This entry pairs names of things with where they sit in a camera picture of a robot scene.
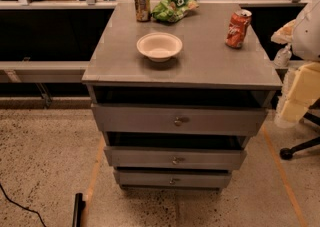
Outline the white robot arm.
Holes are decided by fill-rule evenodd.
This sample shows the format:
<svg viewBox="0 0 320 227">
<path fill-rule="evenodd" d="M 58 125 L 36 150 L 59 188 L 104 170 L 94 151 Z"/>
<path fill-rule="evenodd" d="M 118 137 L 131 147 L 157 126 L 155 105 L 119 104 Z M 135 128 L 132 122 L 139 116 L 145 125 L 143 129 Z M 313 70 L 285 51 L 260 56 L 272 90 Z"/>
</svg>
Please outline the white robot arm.
<svg viewBox="0 0 320 227">
<path fill-rule="evenodd" d="M 305 61 L 285 75 L 275 123 L 282 128 L 296 125 L 320 99 L 320 0 L 311 0 L 297 17 L 271 36 L 278 44 L 290 44 L 294 55 Z"/>
</svg>

